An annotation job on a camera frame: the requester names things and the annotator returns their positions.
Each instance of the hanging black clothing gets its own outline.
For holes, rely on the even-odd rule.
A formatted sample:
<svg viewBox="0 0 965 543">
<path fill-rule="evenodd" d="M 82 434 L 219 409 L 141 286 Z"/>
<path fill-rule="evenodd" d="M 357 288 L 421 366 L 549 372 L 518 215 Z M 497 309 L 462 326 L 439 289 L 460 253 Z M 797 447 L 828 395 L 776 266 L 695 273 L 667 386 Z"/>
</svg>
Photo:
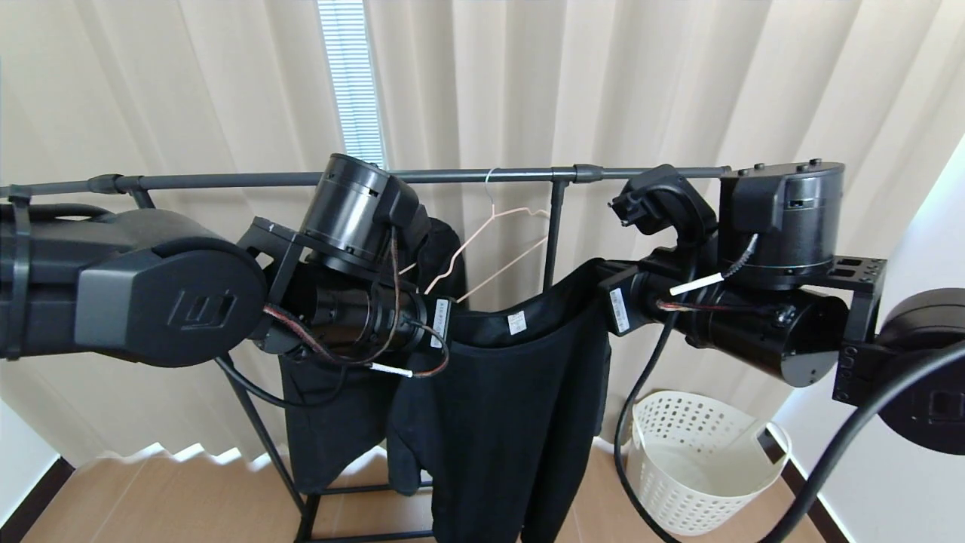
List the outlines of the hanging black clothing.
<svg viewBox="0 0 965 543">
<path fill-rule="evenodd" d="M 599 432 L 610 346 L 596 285 L 605 268 L 591 260 L 505 311 L 454 313 L 449 367 L 399 384 L 390 483 L 411 494 L 419 469 L 429 471 L 441 543 L 556 538 Z M 417 355 L 409 367 L 437 363 Z"/>
<path fill-rule="evenodd" d="M 405 279 L 425 289 L 449 268 L 461 244 L 452 227 L 433 218 L 415 260 L 412 255 L 400 255 L 401 268 L 418 263 Z M 391 264 L 387 266 L 391 273 Z M 432 293 L 458 298 L 465 292 L 465 263 L 460 255 L 454 272 L 441 279 Z M 407 358 L 407 354 L 389 354 L 379 362 L 405 366 Z M 288 357 L 279 357 L 279 361 L 286 399 L 303 403 L 329 400 L 322 407 L 289 409 L 285 414 L 295 487 L 304 494 L 318 494 L 353 460 L 385 439 L 385 423 L 400 377 L 365 368 L 296 362 Z"/>
</svg>

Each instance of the white plastic basket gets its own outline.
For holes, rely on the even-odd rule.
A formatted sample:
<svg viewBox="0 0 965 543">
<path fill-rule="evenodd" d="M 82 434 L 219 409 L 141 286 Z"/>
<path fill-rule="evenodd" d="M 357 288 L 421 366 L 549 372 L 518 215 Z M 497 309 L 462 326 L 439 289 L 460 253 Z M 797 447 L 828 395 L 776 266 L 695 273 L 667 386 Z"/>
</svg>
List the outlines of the white plastic basket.
<svg viewBox="0 0 965 543">
<path fill-rule="evenodd" d="M 771 462 L 769 431 L 785 455 Z M 777 424 L 686 392 L 655 392 L 633 408 L 627 476 L 665 530 L 700 535 L 724 524 L 781 475 L 790 438 Z"/>
</svg>

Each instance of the robotic arm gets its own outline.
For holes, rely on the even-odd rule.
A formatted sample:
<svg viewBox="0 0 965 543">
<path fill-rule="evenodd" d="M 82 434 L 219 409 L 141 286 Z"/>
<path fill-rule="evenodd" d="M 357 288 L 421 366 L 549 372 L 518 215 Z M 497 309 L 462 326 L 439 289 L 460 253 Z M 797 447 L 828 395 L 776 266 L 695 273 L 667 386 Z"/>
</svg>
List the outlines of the robotic arm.
<svg viewBox="0 0 965 543">
<path fill-rule="evenodd" d="M 574 181 L 604 172 L 582 168 Z M 672 166 L 624 176 L 611 206 L 622 224 L 647 235 L 674 227 L 677 246 L 600 284 L 611 332 L 679 313 L 674 327 L 690 345 L 792 386 L 815 383 L 837 362 L 834 398 L 855 406 L 918 359 L 965 339 L 962 289 L 904 301 L 874 334 L 886 263 L 835 254 L 842 172 L 842 164 L 820 160 L 728 171 L 720 222 Z M 94 178 L 84 189 L 118 182 Z M 245 339 L 271 354 L 321 349 L 356 363 L 385 350 L 445 348 L 439 339 L 451 301 L 417 294 L 388 266 L 398 267 L 400 248 L 423 241 L 425 208 L 401 179 L 355 158 L 332 156 L 298 231 L 256 217 L 237 244 L 172 212 L 110 214 L 31 204 L 30 187 L 6 192 L 0 356 L 7 359 L 89 351 L 177 367 Z M 270 260 L 264 268 L 261 255 Z M 702 279 L 688 281 L 691 272 Z M 808 286 L 851 293 L 850 308 Z M 881 416 L 914 443 L 965 454 L 965 365 L 906 388 Z"/>
</svg>

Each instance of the dark brown baseboard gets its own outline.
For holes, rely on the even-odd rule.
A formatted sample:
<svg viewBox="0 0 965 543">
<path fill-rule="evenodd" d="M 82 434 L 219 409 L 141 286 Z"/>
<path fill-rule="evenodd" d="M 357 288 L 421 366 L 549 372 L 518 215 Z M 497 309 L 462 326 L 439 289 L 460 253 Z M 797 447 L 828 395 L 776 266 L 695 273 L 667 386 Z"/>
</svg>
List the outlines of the dark brown baseboard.
<svg viewBox="0 0 965 543">
<path fill-rule="evenodd" d="M 781 472 L 781 477 L 784 479 L 787 486 L 790 487 L 791 492 L 794 496 L 797 496 L 801 489 L 804 488 L 804 474 L 798 471 L 797 466 L 793 462 L 787 462 L 784 471 Z M 824 507 L 824 503 L 821 500 L 815 500 L 814 505 L 811 506 L 811 510 L 808 511 L 808 516 L 811 517 L 811 522 L 814 523 L 814 527 L 817 528 L 818 533 L 824 538 L 827 543 L 848 543 L 847 537 L 844 537 L 844 532 L 841 531 L 841 527 L 835 522 L 835 519 L 828 513 L 828 510 Z"/>
<path fill-rule="evenodd" d="M 53 501 L 61 487 L 70 478 L 73 467 L 63 458 L 58 458 L 40 482 L 30 491 L 23 503 L 14 511 L 7 522 L 0 527 L 0 541 L 3 543 L 20 543 L 27 531 L 41 517 L 41 513 Z"/>
</svg>

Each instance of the clothing tag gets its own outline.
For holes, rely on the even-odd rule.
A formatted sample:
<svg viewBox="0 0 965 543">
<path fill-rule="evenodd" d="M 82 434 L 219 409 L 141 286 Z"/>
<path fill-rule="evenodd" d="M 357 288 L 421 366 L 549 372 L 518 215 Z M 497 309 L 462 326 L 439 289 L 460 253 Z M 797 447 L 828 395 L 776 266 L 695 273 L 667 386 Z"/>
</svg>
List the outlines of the clothing tag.
<svg viewBox="0 0 965 543">
<path fill-rule="evenodd" d="M 506 320 L 510 323 L 510 335 L 516 335 L 526 329 L 526 315 L 522 311 L 509 315 Z"/>
<path fill-rule="evenodd" d="M 449 326 L 449 306 L 449 301 L 444 298 L 435 301 L 435 318 L 432 319 L 432 329 L 443 338 L 446 337 L 446 328 Z M 434 335 L 432 341 L 429 341 L 428 344 L 433 349 L 442 349 L 442 342 Z"/>
<path fill-rule="evenodd" d="M 613 316 L 617 321 L 617 331 L 623 333 L 630 329 L 630 320 L 626 318 L 626 306 L 623 305 L 622 289 L 610 291 L 610 304 L 613 305 Z"/>
</svg>

